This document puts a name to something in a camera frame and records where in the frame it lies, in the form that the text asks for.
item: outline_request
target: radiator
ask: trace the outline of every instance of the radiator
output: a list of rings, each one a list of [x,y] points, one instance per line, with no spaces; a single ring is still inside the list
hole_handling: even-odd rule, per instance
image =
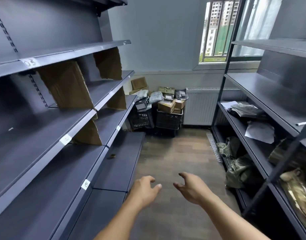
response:
[[[220,88],[186,88],[184,125],[211,125]],[[224,88],[222,101],[246,101],[238,88]]]

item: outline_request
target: black plastic crate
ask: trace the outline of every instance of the black plastic crate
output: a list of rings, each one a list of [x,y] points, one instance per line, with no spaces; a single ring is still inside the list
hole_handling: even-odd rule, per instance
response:
[[[181,125],[182,116],[183,110],[181,114],[165,113],[157,110],[156,127],[178,130]]]
[[[154,128],[151,110],[152,109],[143,112],[138,112],[137,109],[134,107],[131,110],[129,116],[127,117],[129,119],[132,129],[135,130],[143,127]]]

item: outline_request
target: floor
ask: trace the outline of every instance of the floor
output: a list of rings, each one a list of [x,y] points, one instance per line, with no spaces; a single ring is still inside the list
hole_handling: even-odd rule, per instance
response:
[[[184,183],[179,172],[194,173],[239,213],[235,197],[225,189],[225,171],[216,161],[207,132],[182,128],[175,138],[145,138],[136,178],[151,175],[156,179],[155,184],[161,183],[163,188],[155,202],[139,214],[131,240],[221,239],[207,214],[187,202],[172,185],[174,181]]]

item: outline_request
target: window sill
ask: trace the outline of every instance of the window sill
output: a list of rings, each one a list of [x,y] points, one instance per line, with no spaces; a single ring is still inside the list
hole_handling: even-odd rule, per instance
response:
[[[230,62],[229,69],[257,69],[260,61],[235,61]],[[225,70],[226,62],[203,62],[199,63],[193,70]]]

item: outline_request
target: window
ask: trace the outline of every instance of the window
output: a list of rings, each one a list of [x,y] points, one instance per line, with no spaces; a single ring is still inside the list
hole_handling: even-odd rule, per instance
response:
[[[268,39],[281,1],[246,0],[236,39]],[[238,8],[239,0],[207,2],[199,62],[226,61]],[[214,41],[206,48],[207,40]],[[263,50],[234,46],[232,61],[260,60],[262,55]]]

